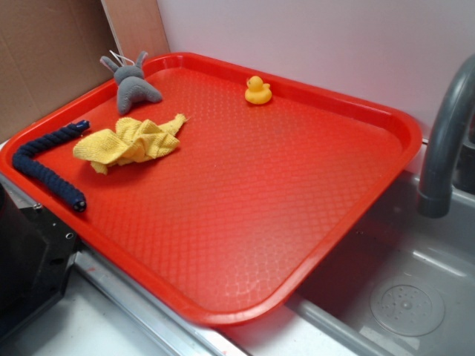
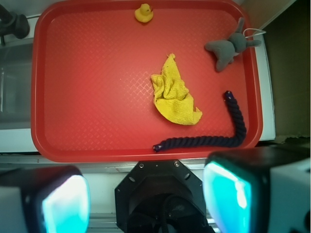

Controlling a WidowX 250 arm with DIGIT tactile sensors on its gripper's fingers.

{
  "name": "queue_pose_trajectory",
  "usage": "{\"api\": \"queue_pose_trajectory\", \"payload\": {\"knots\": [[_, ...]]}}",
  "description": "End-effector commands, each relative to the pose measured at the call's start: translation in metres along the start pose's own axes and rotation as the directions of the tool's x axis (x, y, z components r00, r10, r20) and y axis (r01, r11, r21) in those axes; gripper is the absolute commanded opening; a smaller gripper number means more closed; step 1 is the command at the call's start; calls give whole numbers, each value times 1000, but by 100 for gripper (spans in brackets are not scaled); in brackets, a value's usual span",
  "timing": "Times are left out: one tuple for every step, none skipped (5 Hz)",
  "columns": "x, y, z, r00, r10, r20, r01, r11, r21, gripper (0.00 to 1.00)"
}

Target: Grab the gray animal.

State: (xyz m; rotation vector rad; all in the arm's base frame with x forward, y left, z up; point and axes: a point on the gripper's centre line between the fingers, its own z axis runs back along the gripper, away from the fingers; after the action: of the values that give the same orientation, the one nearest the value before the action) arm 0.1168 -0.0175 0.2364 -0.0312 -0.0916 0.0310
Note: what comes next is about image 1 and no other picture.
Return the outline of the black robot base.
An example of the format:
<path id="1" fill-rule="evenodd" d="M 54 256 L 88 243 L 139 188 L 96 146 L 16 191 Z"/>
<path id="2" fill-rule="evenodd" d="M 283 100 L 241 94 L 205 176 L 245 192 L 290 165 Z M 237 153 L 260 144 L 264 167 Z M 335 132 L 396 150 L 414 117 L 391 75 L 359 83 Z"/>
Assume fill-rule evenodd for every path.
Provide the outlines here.
<path id="1" fill-rule="evenodd" d="M 1 188 L 1 341 L 65 294 L 76 232 L 44 207 L 18 207 Z"/>

